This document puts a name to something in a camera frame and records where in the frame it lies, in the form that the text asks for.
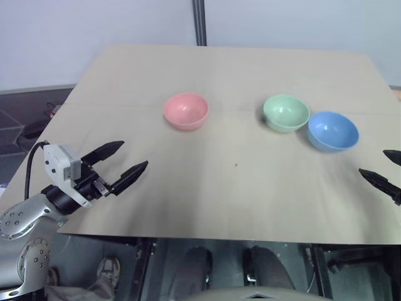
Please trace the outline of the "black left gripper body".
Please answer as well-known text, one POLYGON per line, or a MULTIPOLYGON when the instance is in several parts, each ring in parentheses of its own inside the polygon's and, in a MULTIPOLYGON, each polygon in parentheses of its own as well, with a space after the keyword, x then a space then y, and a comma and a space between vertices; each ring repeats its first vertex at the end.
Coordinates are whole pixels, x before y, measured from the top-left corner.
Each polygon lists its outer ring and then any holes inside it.
POLYGON ((87 201, 108 196, 111 185, 103 180, 91 165, 81 162, 81 177, 75 180, 74 189, 79 192, 87 201))

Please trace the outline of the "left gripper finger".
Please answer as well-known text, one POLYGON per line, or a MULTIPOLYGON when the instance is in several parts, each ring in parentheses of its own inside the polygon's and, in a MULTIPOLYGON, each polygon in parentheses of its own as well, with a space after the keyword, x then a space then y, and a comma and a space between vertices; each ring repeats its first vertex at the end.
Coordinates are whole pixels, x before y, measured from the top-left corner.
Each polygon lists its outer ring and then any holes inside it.
POLYGON ((124 144, 123 140, 112 141, 102 146, 96 148, 95 150, 89 152, 87 155, 81 158, 82 163, 85 163, 89 166, 93 166, 94 164, 104 161, 105 159, 112 156, 116 153, 119 148, 124 144))
POLYGON ((135 166, 132 166, 120 176, 119 180, 110 186, 109 192, 115 196, 121 194, 143 174, 147 166, 148 161, 143 161, 135 166))

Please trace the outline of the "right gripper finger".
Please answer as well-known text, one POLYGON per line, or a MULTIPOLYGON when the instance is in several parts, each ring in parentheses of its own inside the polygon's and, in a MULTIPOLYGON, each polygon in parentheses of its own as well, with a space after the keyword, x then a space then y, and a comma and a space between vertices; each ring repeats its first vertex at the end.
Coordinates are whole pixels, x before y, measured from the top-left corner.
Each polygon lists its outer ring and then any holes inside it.
POLYGON ((401 151, 400 150, 383 150, 383 153, 393 163, 395 163, 398 166, 401 166, 401 151))
POLYGON ((387 178, 366 169, 359 169, 359 173, 373 187, 390 196, 397 206, 400 206, 400 188, 393 185, 387 178))

